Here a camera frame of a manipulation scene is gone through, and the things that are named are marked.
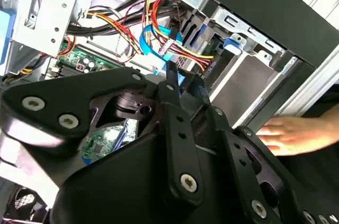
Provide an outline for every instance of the red cable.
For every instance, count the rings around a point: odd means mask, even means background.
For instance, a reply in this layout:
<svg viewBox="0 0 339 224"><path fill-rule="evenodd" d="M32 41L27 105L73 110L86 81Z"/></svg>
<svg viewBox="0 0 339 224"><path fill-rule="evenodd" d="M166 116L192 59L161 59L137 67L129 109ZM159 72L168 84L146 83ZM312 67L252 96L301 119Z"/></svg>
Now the red cable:
<svg viewBox="0 0 339 224"><path fill-rule="evenodd" d="M66 40L67 40L67 47L63 51L60 51L58 56L62 56L63 53L70 48L70 38L67 37Z"/></svg>
<svg viewBox="0 0 339 224"><path fill-rule="evenodd" d="M116 27L118 27L121 31L123 31L125 34L127 34L130 38L132 38L134 41L139 43L139 41L136 39L136 37L128 30L126 27L124 27L122 24L118 23L117 21L109 18L108 16L100 14L100 16L104 17L105 19L109 20L112 24L114 24Z"/></svg>
<svg viewBox="0 0 339 224"><path fill-rule="evenodd" d="M67 53L59 54L58 57L66 56L66 55L70 54L75 49L75 42L76 42L76 36L74 36L73 45L72 45L71 49Z"/></svg>

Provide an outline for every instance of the electronic chip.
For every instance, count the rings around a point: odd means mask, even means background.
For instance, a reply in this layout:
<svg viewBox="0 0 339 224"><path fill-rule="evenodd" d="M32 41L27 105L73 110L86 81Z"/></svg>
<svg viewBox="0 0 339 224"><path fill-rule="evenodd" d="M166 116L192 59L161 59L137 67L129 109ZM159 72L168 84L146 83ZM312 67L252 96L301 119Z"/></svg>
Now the electronic chip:
<svg viewBox="0 0 339 224"><path fill-rule="evenodd" d="M79 71L84 71L85 65L78 64L78 65L76 66L76 69L79 70Z"/></svg>
<svg viewBox="0 0 339 224"><path fill-rule="evenodd" d="M101 145L95 145L93 152L98 154L98 153L101 152L102 148L103 148L103 146L101 146Z"/></svg>

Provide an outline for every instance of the cable bundle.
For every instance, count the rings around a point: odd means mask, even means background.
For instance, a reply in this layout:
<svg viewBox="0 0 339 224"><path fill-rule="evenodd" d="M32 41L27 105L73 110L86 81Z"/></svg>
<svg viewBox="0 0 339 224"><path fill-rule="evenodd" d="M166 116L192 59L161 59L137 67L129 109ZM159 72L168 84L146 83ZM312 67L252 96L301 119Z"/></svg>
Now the cable bundle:
<svg viewBox="0 0 339 224"><path fill-rule="evenodd" d="M146 42L151 46L151 41L150 41L150 33L154 35L154 37L161 43L163 46L166 41L170 38L169 36L165 35L164 33L161 32L159 29L159 25L157 22L157 12L159 8L161 7L161 4L164 2L164 0L157 0L152 7L151 11L151 17L149 19L149 12L150 12L150 1L151 0L146 0L144 14L142 16L143 22L146 25L152 24L151 31L147 32L145 35ZM210 59L213 59L214 56L205 56L205 55L199 55L195 52L192 52L191 50L185 48L182 46L180 43L177 41L174 41L171 47L168 49L168 51L174 55L181 56L187 59L193 60L200 68L202 71L205 71L206 67L210 64Z"/></svg>

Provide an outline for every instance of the bolt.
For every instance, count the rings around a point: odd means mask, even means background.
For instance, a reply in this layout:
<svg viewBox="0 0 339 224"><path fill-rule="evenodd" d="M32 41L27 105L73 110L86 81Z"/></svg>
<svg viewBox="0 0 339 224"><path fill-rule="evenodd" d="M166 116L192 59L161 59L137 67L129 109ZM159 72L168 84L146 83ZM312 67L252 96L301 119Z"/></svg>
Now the bolt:
<svg viewBox="0 0 339 224"><path fill-rule="evenodd" d="M322 222L322 224L329 224L328 220L326 220L326 218L322 216L321 214L319 214L318 217L320 221Z"/></svg>
<svg viewBox="0 0 339 224"><path fill-rule="evenodd" d="M220 109L216 109L216 112L217 112L218 115L223 115L223 112Z"/></svg>
<svg viewBox="0 0 339 224"><path fill-rule="evenodd" d="M265 219L267 217L266 209L262 203L260 203L258 200L253 200L251 205L255 213L258 214L260 218Z"/></svg>
<svg viewBox="0 0 339 224"><path fill-rule="evenodd" d="M306 219L308 220L309 223L316 224L316 221L313 219L312 215L309 212L304 211L303 213L304 213L304 215L305 215L305 217L306 217Z"/></svg>
<svg viewBox="0 0 339 224"><path fill-rule="evenodd" d="M173 87L172 85L166 85L166 87L167 87L168 89L170 89L171 91L174 90L174 87Z"/></svg>
<svg viewBox="0 0 339 224"><path fill-rule="evenodd" d="M141 80L141 77L137 74L132 74L132 77L135 79L135 80Z"/></svg>
<svg viewBox="0 0 339 224"><path fill-rule="evenodd" d="M72 114L63 114L59 117L59 123L67 129L73 129L79 125L79 120Z"/></svg>
<svg viewBox="0 0 339 224"><path fill-rule="evenodd" d="M24 98L21 103L24 108L32 110L32 111L41 110L45 106L43 99L38 98L38 97L33 97L33 96Z"/></svg>
<svg viewBox="0 0 339 224"><path fill-rule="evenodd" d="M180 177L180 182L181 182L181 186L183 186L185 188L185 190L187 190L191 193L195 192L198 188L197 182L195 181L193 176L191 176L189 174L183 174Z"/></svg>

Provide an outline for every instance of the motherboard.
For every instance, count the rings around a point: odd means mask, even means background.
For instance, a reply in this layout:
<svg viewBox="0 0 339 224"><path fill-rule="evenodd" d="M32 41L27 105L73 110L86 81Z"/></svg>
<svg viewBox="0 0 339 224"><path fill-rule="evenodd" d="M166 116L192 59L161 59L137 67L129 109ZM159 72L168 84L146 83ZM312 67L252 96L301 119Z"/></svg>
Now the motherboard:
<svg viewBox="0 0 339 224"><path fill-rule="evenodd" d="M67 45L64 43L61 50L66 48ZM51 59L47 76L49 78L57 78L119 67L122 67L122 65L117 62L107 61L76 47L66 56L58 56Z"/></svg>

